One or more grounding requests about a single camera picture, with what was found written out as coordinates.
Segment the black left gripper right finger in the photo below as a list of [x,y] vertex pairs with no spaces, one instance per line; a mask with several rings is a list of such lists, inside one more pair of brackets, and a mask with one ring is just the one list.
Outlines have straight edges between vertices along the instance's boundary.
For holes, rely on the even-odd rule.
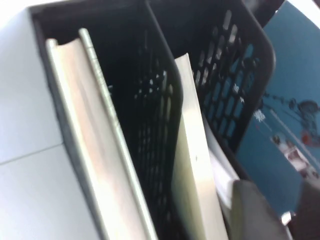
[[301,185],[295,216],[289,223],[294,240],[320,239],[320,183],[305,180]]

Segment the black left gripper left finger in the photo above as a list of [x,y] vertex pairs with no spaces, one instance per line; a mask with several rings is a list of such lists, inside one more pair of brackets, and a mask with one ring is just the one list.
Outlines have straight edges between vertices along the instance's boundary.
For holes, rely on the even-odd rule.
[[265,197],[251,181],[238,179],[228,184],[227,223],[230,240],[291,240]]

